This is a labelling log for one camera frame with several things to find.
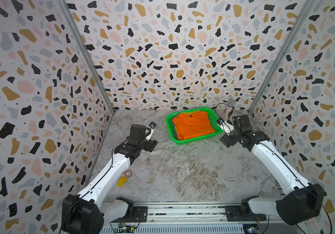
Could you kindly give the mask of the orange t-shirt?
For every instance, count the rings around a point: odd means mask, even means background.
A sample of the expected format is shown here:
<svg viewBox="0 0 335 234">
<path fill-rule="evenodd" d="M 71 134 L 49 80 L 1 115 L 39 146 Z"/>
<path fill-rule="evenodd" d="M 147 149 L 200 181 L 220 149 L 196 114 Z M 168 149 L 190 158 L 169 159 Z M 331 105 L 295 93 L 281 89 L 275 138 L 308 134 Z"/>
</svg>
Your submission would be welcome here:
<svg viewBox="0 0 335 234">
<path fill-rule="evenodd" d="M 215 133 L 215 130 L 210 124 L 207 112 L 199 110 L 183 114 L 186 123 L 184 140 Z"/>
</svg>

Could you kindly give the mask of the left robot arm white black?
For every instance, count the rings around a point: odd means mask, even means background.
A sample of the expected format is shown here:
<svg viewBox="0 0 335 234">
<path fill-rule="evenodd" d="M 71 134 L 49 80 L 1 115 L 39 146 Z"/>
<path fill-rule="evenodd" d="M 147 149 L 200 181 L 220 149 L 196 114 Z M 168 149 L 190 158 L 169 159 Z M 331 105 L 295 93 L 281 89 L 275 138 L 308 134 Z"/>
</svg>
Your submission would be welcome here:
<svg viewBox="0 0 335 234">
<path fill-rule="evenodd" d="M 127 222 L 135 218 L 134 202 L 118 197 L 105 206 L 100 207 L 107 194 L 120 176 L 145 150 L 152 152 L 158 141 L 141 141 L 137 146 L 121 143 L 112 151 L 112 157 L 104 169 L 77 195 L 67 195 L 62 206 L 60 231 L 68 234 L 98 234 L 105 224 L 113 221 Z"/>
</svg>

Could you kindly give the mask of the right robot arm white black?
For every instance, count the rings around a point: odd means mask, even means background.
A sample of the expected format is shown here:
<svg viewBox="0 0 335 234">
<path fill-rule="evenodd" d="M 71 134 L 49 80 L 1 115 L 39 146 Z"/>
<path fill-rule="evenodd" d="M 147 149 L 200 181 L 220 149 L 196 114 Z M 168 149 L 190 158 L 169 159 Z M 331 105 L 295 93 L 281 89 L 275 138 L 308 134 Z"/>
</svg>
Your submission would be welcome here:
<svg viewBox="0 0 335 234">
<path fill-rule="evenodd" d="M 248 149 L 267 167 L 284 193 L 280 200 L 259 196 L 243 199 L 240 205 L 242 218 L 270 215 L 280 217 L 288 225 L 296 225 L 320 214 L 326 195 L 323 187 L 312 184 L 300 175 L 277 151 L 264 132 L 225 134 L 220 142 L 226 147 L 239 143 Z"/>
</svg>

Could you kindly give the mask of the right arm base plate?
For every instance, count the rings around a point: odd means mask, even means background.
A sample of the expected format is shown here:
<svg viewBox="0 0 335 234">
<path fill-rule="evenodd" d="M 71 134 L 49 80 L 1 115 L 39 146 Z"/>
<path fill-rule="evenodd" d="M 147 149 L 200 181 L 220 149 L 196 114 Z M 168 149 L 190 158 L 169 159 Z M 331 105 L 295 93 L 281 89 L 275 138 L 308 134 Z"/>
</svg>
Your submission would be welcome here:
<svg viewBox="0 0 335 234">
<path fill-rule="evenodd" d="M 229 205 L 225 206 L 225 213 L 227 221 L 267 221 L 267 217 L 264 214 L 254 214 L 249 208 L 244 208 L 242 205 Z"/>
</svg>

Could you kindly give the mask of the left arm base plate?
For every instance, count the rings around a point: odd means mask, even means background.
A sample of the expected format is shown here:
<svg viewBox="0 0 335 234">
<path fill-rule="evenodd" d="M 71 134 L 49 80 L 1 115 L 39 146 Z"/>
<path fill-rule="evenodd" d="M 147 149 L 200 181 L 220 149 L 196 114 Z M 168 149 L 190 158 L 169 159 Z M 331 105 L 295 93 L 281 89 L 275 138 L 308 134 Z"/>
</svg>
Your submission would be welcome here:
<svg viewBox="0 0 335 234">
<path fill-rule="evenodd" d="M 147 206 L 134 206 L 133 209 L 128 209 L 126 215 L 120 218 L 119 222 L 136 222 L 145 223 L 148 218 Z"/>
</svg>

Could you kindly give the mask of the blue-grey t-shirt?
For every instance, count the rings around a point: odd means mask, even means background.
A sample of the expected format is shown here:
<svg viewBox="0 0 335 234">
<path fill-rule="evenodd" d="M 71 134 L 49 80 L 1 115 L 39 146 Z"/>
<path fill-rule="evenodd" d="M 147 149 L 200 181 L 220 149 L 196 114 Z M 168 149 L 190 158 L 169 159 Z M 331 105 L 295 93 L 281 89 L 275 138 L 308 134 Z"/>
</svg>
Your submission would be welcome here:
<svg viewBox="0 0 335 234">
<path fill-rule="evenodd" d="M 184 140 L 184 132 L 186 130 L 186 123 L 184 119 L 184 114 L 179 113 L 173 116 L 170 120 L 173 126 L 173 136 L 176 140 Z"/>
</svg>

